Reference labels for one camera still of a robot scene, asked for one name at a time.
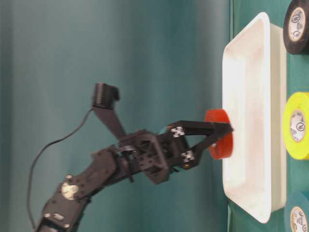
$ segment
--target red object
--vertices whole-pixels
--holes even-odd
[[[209,110],[205,116],[206,122],[230,122],[224,109]],[[228,158],[232,155],[233,151],[233,134],[229,133],[224,138],[220,139],[216,146],[210,146],[209,152],[215,159]]]

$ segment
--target green fabric backdrop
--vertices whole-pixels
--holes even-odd
[[[221,59],[229,40],[228,0],[0,0],[0,231],[31,231],[28,170],[47,142],[73,130],[95,82],[118,86],[126,131],[156,132],[203,120],[221,106]],[[32,209],[41,209],[66,174],[115,143],[91,116],[48,149],[35,171]],[[93,198],[79,231],[226,231],[220,161],[154,186],[138,175]]]
[[[266,12],[270,22],[283,27],[290,0],[233,0],[234,35],[237,35],[259,12]],[[309,91],[309,57],[287,55],[287,97],[298,91]],[[287,155],[288,197],[294,191],[309,191],[307,176],[308,161],[297,161]],[[261,224],[229,201],[231,208],[230,232],[283,232],[284,209],[274,212],[267,224]]]

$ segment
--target white tray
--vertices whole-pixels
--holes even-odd
[[[234,128],[232,156],[223,160],[228,198],[266,223],[286,202],[286,151],[281,116],[286,102],[282,29],[258,14],[223,54],[223,108]]]

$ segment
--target black robotic arm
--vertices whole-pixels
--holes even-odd
[[[42,211],[35,232],[76,232],[85,207],[92,196],[104,187],[143,172],[153,183],[160,184],[177,172],[199,164],[203,151],[233,131],[229,123],[178,121],[169,124],[163,134],[140,130],[125,131],[113,110],[119,100],[118,89],[96,84],[93,110],[118,139],[112,145],[92,154],[93,161],[81,174],[67,175]],[[205,135],[189,147],[187,135]]]

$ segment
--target table surface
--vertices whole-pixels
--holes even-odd
[[[237,35],[258,13],[266,12],[270,22],[283,27],[290,0],[234,0],[232,31]],[[309,91],[309,56],[287,55],[287,98],[298,91]],[[294,191],[309,191],[304,185],[309,175],[309,161],[294,160],[287,154],[287,197]],[[272,213],[267,224],[261,224],[229,200],[231,210],[230,232],[283,232],[284,209]]]

